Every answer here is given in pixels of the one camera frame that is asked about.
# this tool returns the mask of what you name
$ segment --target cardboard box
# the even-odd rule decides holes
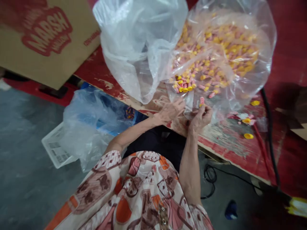
[[[59,89],[99,46],[86,0],[1,0],[0,66]]]

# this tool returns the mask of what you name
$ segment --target floral print shirt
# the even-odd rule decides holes
[[[201,205],[188,204],[165,157],[105,154],[54,219],[51,229],[213,229]]]

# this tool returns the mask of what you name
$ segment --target blue object on floor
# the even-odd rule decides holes
[[[234,200],[231,200],[226,208],[225,217],[228,220],[237,219],[237,203]]]

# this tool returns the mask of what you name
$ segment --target clear plastic bag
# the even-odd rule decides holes
[[[94,87],[75,91],[65,108],[61,146],[80,159],[83,172],[91,170],[114,136],[134,125],[125,118],[127,105]]]
[[[248,104],[271,71],[276,27],[264,0],[200,0],[190,10],[169,62],[168,93],[185,97],[185,115],[200,98],[211,123]]]
[[[175,48],[188,8],[185,0],[99,0],[93,14],[101,29],[105,62],[132,97],[147,104]]]

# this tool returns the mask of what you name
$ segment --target red painted table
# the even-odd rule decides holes
[[[286,0],[271,0],[269,5],[277,26],[278,41],[265,89],[274,119],[273,147],[281,190],[291,196],[307,198],[307,141],[291,132],[287,128],[286,117],[275,111],[277,107],[291,108],[300,86],[307,86],[307,9],[304,0],[294,0],[291,4]],[[164,84],[160,84],[153,100],[147,105],[127,95],[110,74],[101,48],[80,66],[75,75],[146,115],[158,112],[169,101]],[[255,117],[265,116],[263,106],[248,105],[245,110]],[[168,127],[186,136],[186,119],[183,116],[168,124]],[[199,136],[198,144],[258,179],[275,184],[274,175],[268,173],[265,166],[259,140],[244,139],[244,133],[254,133],[254,130],[238,125],[236,120],[227,119],[206,127]]]

